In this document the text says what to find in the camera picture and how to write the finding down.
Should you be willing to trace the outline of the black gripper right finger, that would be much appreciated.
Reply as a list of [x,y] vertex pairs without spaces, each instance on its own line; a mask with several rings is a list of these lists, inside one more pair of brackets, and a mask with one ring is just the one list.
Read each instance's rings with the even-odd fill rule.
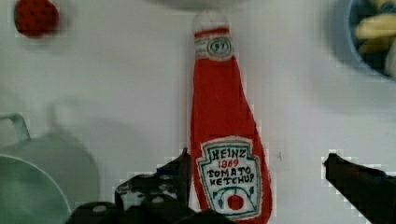
[[395,177],[330,153],[325,178],[372,224],[395,224]]

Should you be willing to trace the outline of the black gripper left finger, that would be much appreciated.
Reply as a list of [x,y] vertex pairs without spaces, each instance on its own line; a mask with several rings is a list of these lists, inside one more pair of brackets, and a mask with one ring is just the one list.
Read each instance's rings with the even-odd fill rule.
[[85,203],[64,224],[235,224],[207,209],[189,208],[191,155],[187,149],[150,175],[136,175],[115,190],[115,201]]

